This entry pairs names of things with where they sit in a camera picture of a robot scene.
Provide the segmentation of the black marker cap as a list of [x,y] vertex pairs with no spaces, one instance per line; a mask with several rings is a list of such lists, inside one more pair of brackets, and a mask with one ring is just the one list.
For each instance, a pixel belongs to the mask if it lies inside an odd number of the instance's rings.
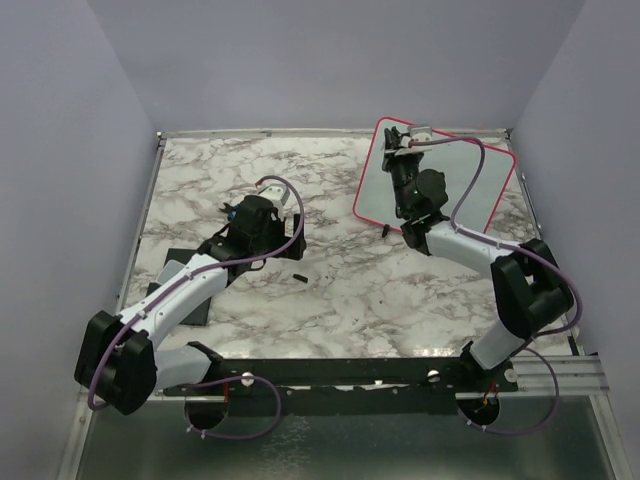
[[300,274],[293,274],[293,275],[292,275],[292,277],[293,277],[294,279],[296,279],[296,280],[300,281],[300,282],[305,283],[305,284],[309,282],[308,277],[303,276],[303,275],[300,275]]

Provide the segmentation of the red framed whiteboard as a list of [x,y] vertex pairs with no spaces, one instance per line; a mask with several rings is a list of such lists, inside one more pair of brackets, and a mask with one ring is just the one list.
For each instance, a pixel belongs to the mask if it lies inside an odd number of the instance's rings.
[[[388,225],[398,231],[403,221],[395,215],[395,197],[391,175],[382,170],[384,131],[395,127],[401,133],[412,124],[393,117],[378,120],[369,147],[363,173],[356,190],[352,211],[354,215],[380,226]],[[468,229],[485,233],[497,212],[498,204],[516,170],[516,157],[507,150],[500,138],[484,142],[485,163],[470,194],[456,215],[456,222]],[[419,168],[432,169],[445,176],[448,202],[442,212],[450,215],[471,182],[480,159],[479,148],[469,142],[452,142],[427,149]]]

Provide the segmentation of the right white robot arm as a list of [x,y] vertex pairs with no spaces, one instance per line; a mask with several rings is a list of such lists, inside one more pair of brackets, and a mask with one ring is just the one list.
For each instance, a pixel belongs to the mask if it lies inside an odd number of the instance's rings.
[[481,391],[494,381],[495,368],[569,310],[579,310],[580,303],[544,241],[503,241],[463,227],[455,213],[443,213],[449,200],[445,175],[420,167],[427,148],[441,143],[387,128],[382,169],[391,177],[395,214],[408,247],[454,261],[492,282],[498,319],[463,348],[459,367],[461,383]]

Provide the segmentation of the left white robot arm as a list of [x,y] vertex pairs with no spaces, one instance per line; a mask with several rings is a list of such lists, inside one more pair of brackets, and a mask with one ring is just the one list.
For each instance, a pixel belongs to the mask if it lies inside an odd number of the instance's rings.
[[198,342],[162,351],[169,333],[198,307],[269,258],[303,256],[304,220],[294,217],[285,232],[284,207],[290,191],[271,184],[247,195],[228,223],[204,241],[191,258],[146,298],[88,322],[74,378],[92,398],[124,415],[138,410],[156,391],[189,384],[206,395],[220,385],[220,356]]

